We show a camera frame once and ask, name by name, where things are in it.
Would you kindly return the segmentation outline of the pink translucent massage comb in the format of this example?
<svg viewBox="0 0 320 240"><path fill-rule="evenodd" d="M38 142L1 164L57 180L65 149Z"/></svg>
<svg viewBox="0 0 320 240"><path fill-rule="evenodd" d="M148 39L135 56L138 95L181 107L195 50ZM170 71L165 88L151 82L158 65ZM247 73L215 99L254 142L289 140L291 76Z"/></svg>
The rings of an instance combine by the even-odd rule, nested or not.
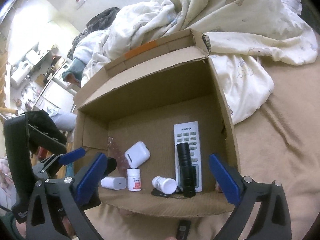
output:
<svg viewBox="0 0 320 240"><path fill-rule="evenodd" d="M130 168L129 163L113 137L108 137L108 150L110 151L111 157L117 162L119 174L122 177L127 177L127 169Z"/></svg>

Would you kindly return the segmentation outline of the black flashlight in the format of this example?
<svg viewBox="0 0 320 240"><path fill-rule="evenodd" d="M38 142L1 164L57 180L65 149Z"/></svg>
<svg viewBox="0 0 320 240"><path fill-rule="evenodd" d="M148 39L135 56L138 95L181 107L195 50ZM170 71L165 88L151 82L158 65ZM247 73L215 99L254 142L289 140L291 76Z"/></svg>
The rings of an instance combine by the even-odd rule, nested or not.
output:
<svg viewBox="0 0 320 240"><path fill-rule="evenodd" d="M189 144L183 142L177 144L177 155L180 167L180 186L185 198L195 196L196 178L194 176L194 169L191 163L191 156Z"/></svg>

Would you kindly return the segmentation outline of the white pill bottle blue label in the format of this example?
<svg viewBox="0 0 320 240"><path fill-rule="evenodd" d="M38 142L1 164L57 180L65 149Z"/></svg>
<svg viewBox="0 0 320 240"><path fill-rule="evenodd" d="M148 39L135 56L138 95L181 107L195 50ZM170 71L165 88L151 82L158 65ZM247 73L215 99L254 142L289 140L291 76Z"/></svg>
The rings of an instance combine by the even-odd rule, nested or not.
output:
<svg viewBox="0 0 320 240"><path fill-rule="evenodd" d="M152 180L152 185L164 194L173 194L177 190L177 182L172 178L156 176Z"/></svg>

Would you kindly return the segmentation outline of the pink gua sha stone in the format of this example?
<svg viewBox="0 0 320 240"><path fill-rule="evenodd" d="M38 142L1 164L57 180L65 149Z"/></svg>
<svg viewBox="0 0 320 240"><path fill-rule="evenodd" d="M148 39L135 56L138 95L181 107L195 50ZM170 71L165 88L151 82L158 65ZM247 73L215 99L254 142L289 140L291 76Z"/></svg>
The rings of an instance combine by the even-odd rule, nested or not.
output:
<svg viewBox="0 0 320 240"><path fill-rule="evenodd" d="M222 192L222 189L221 189L220 185L218 184L218 182L215 183L215 191L218 193Z"/></svg>

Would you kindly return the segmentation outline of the white charger adapter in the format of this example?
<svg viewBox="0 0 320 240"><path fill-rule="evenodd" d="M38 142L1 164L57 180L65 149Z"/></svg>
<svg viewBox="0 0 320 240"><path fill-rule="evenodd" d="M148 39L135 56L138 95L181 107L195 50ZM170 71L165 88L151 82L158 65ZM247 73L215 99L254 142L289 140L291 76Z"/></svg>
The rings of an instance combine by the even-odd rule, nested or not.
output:
<svg viewBox="0 0 320 240"><path fill-rule="evenodd" d="M101 186L110 190L123 190L127 187L126 178L124 177L105 177L101 180Z"/></svg>

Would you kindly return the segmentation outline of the white pill bottle red label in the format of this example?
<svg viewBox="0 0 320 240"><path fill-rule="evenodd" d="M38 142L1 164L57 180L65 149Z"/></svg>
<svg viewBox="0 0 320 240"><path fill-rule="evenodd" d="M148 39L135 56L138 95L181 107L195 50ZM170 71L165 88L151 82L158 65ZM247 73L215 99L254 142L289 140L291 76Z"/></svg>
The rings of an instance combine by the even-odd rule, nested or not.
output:
<svg viewBox="0 0 320 240"><path fill-rule="evenodd" d="M136 192L142 189L140 169L127 169L127 188L129 191Z"/></svg>

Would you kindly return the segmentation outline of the black rectangular stick device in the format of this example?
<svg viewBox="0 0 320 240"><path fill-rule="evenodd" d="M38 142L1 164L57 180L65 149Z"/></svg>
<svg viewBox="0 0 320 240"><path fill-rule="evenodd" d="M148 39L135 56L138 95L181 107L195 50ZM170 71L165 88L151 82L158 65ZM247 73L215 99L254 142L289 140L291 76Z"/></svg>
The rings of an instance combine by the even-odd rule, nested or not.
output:
<svg viewBox="0 0 320 240"><path fill-rule="evenodd" d="M177 228L176 239L187 240L190 226L191 226L190 220L186 220L186 219L180 220Z"/></svg>

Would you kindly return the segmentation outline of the white earbuds case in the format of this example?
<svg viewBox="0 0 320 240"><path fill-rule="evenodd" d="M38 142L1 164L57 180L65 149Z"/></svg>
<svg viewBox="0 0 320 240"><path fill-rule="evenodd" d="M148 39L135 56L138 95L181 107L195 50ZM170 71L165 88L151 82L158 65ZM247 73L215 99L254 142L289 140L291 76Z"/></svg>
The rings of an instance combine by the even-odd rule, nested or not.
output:
<svg viewBox="0 0 320 240"><path fill-rule="evenodd" d="M138 141L124 153L124 156L129 167L135 169L150 158L150 151L144 142Z"/></svg>

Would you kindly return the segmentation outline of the tan bed blanket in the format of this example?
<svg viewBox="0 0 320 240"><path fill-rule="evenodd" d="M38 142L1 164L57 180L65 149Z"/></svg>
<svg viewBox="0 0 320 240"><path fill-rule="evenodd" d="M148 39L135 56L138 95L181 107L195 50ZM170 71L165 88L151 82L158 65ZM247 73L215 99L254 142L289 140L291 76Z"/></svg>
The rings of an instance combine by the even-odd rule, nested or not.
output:
<svg viewBox="0 0 320 240"><path fill-rule="evenodd" d="M275 88L252 116L235 126L241 174L261 183L280 181L292 239L319 239L319 54L304 66L268 59L263 66ZM174 239L179 220L129 215L106 204L86 215L103 239ZM229 215L192 219L187 239L213 239Z"/></svg>

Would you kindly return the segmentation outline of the white remote control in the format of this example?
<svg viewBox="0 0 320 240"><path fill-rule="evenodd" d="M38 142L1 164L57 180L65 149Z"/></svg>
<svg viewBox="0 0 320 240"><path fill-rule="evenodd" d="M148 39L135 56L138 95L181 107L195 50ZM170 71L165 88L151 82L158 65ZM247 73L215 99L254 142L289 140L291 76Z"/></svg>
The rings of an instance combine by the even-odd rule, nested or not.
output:
<svg viewBox="0 0 320 240"><path fill-rule="evenodd" d="M200 133L198 121L185 122L174 125L175 145L175 179L178 187L182 189L183 175L182 165L192 167L195 192L202 191L202 161L200 147Z"/></svg>

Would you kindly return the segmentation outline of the white washing machine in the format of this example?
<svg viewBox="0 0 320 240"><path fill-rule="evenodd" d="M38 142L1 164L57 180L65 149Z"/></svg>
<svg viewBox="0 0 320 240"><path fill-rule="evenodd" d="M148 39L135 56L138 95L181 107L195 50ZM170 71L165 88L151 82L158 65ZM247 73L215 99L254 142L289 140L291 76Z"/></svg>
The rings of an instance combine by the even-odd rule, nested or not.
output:
<svg viewBox="0 0 320 240"><path fill-rule="evenodd" d="M59 85L61 85L63 88L66 88L69 83L66 81L63 81L63 77L62 74L64 72L66 72L67 70L69 70L70 66L71 66L71 60L67 59L62 65L61 67L56 71L54 77L53 77L53 81L58 83Z"/></svg>

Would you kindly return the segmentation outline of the teal green cloth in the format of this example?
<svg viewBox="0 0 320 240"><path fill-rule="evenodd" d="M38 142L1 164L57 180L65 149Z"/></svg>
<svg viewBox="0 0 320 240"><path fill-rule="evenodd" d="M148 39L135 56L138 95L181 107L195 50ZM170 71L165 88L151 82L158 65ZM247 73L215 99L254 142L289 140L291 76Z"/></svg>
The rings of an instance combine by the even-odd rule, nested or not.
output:
<svg viewBox="0 0 320 240"><path fill-rule="evenodd" d="M82 75L86 66L87 64L82 60L74 58L71 66L62 74L63 81L76 85L80 88Z"/></svg>

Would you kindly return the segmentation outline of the brown cardboard box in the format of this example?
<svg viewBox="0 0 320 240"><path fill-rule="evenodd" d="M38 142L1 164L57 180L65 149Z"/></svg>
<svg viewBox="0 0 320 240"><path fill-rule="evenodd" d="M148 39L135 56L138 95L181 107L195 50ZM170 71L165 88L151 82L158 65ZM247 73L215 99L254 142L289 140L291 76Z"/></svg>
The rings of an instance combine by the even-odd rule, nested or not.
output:
<svg viewBox="0 0 320 240"><path fill-rule="evenodd" d="M209 38L187 29L159 38L104 64L77 92L74 146L88 149L78 170L96 152L110 155L142 141L151 156L141 167L142 189L98 190L102 203L158 217L204 217L233 206L215 190L209 158L217 153L234 168L239 155L231 112L209 55ZM199 124L202 191L191 198L152 195L155 176L175 176L174 125Z"/></svg>

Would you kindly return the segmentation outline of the cream white duvet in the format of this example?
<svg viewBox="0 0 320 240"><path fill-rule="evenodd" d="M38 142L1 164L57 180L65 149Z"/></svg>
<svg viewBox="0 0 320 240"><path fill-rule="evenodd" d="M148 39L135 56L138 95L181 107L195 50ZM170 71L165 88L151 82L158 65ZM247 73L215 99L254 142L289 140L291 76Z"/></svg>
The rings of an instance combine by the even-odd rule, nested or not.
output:
<svg viewBox="0 0 320 240"><path fill-rule="evenodd" d="M317 38L301 11L300 0L149 0L98 15L69 55L87 64L83 86L131 49L184 29L202 32L210 42L232 121L238 124L274 89L261 65L263 57L293 66L317 59Z"/></svg>

